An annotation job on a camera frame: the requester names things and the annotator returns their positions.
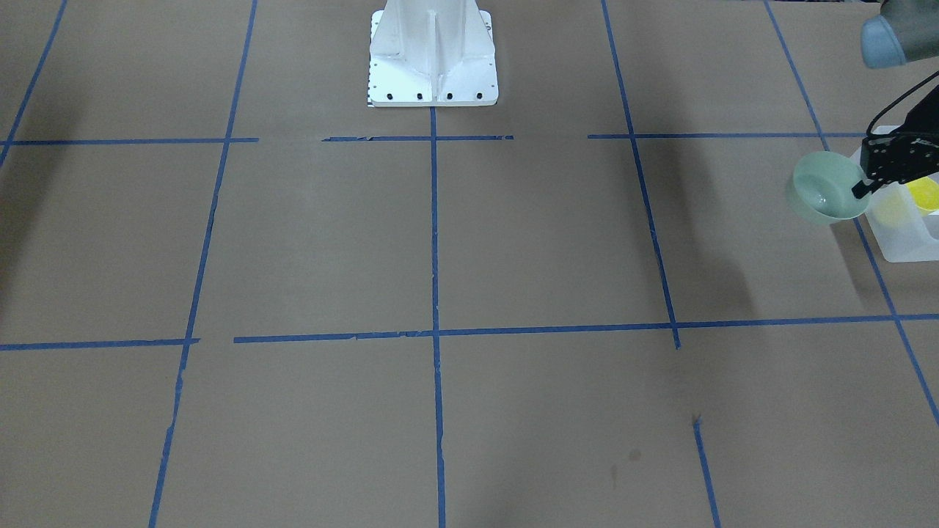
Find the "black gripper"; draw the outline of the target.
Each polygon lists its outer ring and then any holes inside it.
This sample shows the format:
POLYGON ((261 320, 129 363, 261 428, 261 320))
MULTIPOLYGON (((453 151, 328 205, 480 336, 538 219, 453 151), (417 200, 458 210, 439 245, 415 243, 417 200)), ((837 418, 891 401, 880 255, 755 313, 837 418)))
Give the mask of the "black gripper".
POLYGON ((929 92, 909 110, 905 121, 887 133, 876 133, 877 121, 899 101, 873 118, 860 148, 860 167, 865 180, 852 189, 855 199, 871 193, 872 185, 912 183, 938 171, 938 93, 929 92))

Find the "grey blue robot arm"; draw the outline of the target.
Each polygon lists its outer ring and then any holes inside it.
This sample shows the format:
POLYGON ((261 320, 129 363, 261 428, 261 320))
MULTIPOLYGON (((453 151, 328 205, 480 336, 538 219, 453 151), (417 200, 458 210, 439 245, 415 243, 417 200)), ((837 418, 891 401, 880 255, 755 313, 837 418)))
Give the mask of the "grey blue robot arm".
MULTIPOLYGON (((889 69, 938 54, 938 3, 936 1, 883 1, 879 15, 863 23, 860 43, 869 69, 889 69)), ((886 133, 874 130, 891 109, 926 84, 930 74, 879 111, 866 128, 861 143, 860 167, 864 175, 852 187, 862 199, 882 187, 906 184, 937 172, 938 92, 932 88, 906 114, 905 121, 886 133)))

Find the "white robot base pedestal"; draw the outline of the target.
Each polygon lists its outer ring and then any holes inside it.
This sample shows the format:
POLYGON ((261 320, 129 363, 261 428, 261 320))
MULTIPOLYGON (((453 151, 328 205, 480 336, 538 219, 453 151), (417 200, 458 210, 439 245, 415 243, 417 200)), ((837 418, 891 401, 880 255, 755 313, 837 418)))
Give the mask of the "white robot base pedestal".
POLYGON ((499 100, 493 20, 476 1, 388 1, 371 15, 369 52, 369 107, 499 100))

